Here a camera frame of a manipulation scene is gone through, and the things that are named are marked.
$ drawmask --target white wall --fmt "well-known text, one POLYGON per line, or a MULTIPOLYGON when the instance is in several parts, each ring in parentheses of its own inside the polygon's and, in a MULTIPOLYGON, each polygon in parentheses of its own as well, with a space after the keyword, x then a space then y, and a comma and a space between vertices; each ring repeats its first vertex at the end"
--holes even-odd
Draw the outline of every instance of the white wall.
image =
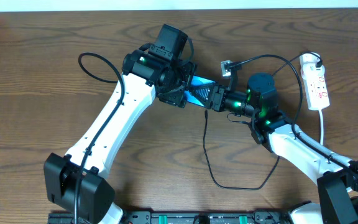
POLYGON ((0 0, 0 12, 358 7, 358 0, 0 0))

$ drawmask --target wood grain surface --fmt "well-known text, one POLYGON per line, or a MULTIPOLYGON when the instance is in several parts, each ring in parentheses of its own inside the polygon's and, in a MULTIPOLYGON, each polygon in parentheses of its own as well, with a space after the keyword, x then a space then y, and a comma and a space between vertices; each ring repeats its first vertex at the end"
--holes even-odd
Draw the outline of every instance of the wood grain surface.
MULTIPOLYGON (((322 55, 331 106, 323 111, 325 143, 358 159, 358 9, 122 11, 0 13, 0 223, 45 223, 60 207, 47 200, 43 164, 64 155, 90 127, 114 89, 84 74, 82 52, 96 52, 121 68, 126 54, 153 42, 163 23, 192 39, 198 75, 221 79, 220 61, 260 54, 322 55)), ((261 59, 239 72, 240 90, 256 72, 281 62, 261 59)), ((104 78, 100 61, 85 66, 104 78)), ((298 87, 286 68, 276 77, 280 107, 295 114, 298 87)), ((298 124, 319 135, 318 113, 306 102, 298 124)), ((139 118, 112 166, 108 182, 122 208, 244 211, 318 202, 316 186, 286 160, 262 190, 223 190, 208 173, 202 149, 204 112, 154 101, 139 118)), ((255 144, 247 126, 209 113, 206 145, 218 182, 258 186, 275 156, 255 144)))

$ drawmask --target white cable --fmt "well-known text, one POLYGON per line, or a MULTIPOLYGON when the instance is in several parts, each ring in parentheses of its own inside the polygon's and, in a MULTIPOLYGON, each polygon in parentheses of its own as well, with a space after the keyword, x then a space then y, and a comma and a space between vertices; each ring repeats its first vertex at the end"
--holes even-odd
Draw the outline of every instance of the white cable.
POLYGON ((323 112, 321 110, 318 110, 318 114, 320 115, 320 144, 323 145, 323 142, 324 142, 323 112))

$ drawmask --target green connector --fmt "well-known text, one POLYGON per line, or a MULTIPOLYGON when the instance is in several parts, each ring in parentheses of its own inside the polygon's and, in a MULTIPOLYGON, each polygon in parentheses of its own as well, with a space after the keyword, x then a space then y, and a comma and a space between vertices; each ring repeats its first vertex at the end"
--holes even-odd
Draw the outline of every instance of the green connector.
POLYGON ((248 217, 246 216, 240 216, 240 224, 248 224, 248 217))
POLYGON ((159 224, 167 224, 167 216, 166 215, 160 215, 158 217, 158 223, 159 224))

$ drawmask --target white power strip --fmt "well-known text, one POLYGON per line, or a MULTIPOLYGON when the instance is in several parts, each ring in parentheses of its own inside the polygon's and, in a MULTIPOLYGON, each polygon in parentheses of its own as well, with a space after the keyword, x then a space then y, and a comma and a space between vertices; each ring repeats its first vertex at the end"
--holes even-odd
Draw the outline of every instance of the white power strip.
POLYGON ((328 107, 329 98, 324 77, 326 71, 324 65, 317 68, 316 63, 320 59, 312 54, 304 54, 299 59, 309 110, 318 111, 328 107))

